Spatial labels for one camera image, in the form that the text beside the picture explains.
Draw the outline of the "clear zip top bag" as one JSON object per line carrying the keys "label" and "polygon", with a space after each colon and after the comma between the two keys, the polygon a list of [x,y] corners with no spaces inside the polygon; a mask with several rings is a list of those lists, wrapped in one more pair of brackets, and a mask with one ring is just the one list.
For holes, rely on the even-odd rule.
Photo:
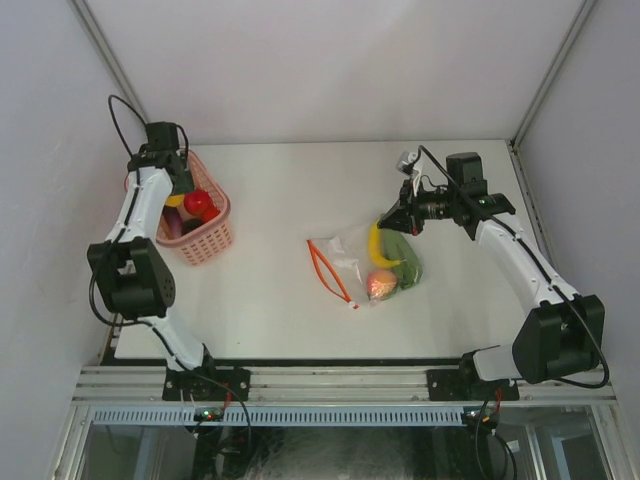
{"label": "clear zip top bag", "polygon": [[370,301],[366,283],[370,272],[380,269],[370,260],[368,235],[370,225],[341,229],[330,237],[311,238],[306,241],[312,266],[323,287],[356,310],[366,304],[375,305],[397,293],[397,288],[383,301]]}

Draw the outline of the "red fake apple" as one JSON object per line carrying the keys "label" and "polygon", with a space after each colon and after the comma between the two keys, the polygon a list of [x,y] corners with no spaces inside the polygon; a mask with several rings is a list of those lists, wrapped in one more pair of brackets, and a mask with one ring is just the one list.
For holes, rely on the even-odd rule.
{"label": "red fake apple", "polygon": [[184,196],[183,206],[187,213],[192,216],[202,215],[210,206],[211,198],[209,194],[201,189],[196,189]]}

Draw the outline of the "green fake lettuce leaf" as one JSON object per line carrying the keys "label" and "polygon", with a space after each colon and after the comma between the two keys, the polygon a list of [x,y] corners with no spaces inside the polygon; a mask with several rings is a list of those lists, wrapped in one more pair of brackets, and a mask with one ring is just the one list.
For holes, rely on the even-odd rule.
{"label": "green fake lettuce leaf", "polygon": [[405,237],[394,230],[381,231],[383,251],[387,259],[398,260],[399,265],[392,268],[398,280],[400,290],[416,286],[422,279],[422,263]]}

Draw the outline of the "orange fake peach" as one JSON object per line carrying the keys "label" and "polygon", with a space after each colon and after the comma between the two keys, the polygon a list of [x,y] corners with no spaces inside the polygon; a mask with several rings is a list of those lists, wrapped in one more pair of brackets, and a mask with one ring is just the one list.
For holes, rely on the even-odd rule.
{"label": "orange fake peach", "polygon": [[366,289],[370,301],[383,301],[392,296],[397,288],[397,277],[385,269],[376,269],[367,277]]}

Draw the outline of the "dark purple fake fruit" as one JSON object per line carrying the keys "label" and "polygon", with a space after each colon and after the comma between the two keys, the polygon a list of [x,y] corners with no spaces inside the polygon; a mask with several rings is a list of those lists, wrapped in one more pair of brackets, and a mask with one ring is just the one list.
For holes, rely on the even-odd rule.
{"label": "dark purple fake fruit", "polygon": [[198,229],[201,225],[202,225],[202,221],[200,219],[196,219],[196,218],[184,221],[183,224],[182,224],[182,232],[181,232],[181,234],[183,236],[188,235],[192,231]]}

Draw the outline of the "purple fake eggplant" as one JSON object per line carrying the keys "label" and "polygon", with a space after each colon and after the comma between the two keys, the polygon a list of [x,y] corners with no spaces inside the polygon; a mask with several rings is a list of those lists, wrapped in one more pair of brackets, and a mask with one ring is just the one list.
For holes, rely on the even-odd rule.
{"label": "purple fake eggplant", "polygon": [[162,212],[165,222],[165,235],[168,239],[176,240],[182,236],[183,221],[180,212],[175,207],[165,206]]}

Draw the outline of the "orange fake fruit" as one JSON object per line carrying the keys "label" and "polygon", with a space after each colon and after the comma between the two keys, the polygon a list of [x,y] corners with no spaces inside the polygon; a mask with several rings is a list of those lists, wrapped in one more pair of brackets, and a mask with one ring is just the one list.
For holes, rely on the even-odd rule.
{"label": "orange fake fruit", "polygon": [[184,201],[184,195],[172,195],[169,196],[165,202],[165,205],[167,207],[171,207],[171,208],[177,208],[179,207]]}

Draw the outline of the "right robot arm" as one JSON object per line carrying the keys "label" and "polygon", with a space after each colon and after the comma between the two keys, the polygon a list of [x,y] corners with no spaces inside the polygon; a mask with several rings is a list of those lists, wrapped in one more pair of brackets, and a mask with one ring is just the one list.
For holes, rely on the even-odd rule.
{"label": "right robot arm", "polygon": [[444,185],[426,189],[423,165],[435,156],[425,147],[405,152],[396,166],[406,180],[395,204],[376,222],[383,230],[418,235],[428,220],[452,220],[498,265],[526,317],[512,343],[464,355],[461,391],[480,399],[495,382],[529,384],[558,381],[575,385],[574,375],[601,367],[610,380],[602,351],[605,307],[596,295],[582,295],[542,255],[525,234],[515,207],[502,193],[490,193],[476,152],[457,153],[435,167]]}

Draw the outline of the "red orange fake pepper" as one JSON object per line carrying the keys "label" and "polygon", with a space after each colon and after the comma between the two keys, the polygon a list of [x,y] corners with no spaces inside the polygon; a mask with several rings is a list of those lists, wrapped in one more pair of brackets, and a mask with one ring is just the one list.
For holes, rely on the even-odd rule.
{"label": "red orange fake pepper", "polygon": [[215,206],[210,206],[200,214],[200,220],[206,224],[220,215],[220,211]]}

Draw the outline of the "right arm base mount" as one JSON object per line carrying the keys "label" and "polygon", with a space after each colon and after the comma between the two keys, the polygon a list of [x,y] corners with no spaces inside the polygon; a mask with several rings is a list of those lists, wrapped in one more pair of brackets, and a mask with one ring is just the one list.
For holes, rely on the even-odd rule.
{"label": "right arm base mount", "polygon": [[508,380],[485,381],[478,376],[473,363],[474,352],[465,353],[455,368],[429,369],[426,371],[429,399],[431,401],[484,401],[502,394],[506,401],[520,399],[518,386]]}

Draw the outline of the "yellow fake chili pepper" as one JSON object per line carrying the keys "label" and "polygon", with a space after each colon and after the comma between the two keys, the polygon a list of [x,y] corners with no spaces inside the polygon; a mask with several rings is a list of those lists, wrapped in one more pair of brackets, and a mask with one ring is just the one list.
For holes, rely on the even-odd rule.
{"label": "yellow fake chili pepper", "polygon": [[376,222],[372,223],[369,229],[368,254],[371,262],[380,269],[392,269],[403,263],[402,260],[390,260],[383,255],[381,230]]}

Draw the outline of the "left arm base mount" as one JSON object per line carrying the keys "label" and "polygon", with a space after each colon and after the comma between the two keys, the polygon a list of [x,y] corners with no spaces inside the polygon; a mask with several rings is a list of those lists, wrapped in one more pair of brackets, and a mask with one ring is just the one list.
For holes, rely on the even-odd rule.
{"label": "left arm base mount", "polygon": [[239,367],[201,367],[195,370],[166,369],[162,399],[164,401],[222,402],[240,398],[246,401],[251,386],[251,372]]}

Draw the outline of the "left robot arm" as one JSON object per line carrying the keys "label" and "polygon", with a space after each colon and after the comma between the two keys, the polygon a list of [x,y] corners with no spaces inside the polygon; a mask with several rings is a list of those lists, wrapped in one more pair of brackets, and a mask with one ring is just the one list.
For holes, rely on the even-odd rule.
{"label": "left robot arm", "polygon": [[114,227],[101,243],[88,247],[91,268],[89,305],[103,324],[114,321],[96,305],[122,319],[121,327],[143,326],[161,345],[167,367],[187,372],[184,388],[196,399],[215,395],[219,376],[205,367],[210,359],[198,340],[175,312],[176,284],[157,249],[157,228],[167,199],[194,190],[187,165],[188,142],[184,129],[173,122],[144,126],[147,140],[127,163],[128,190]]}

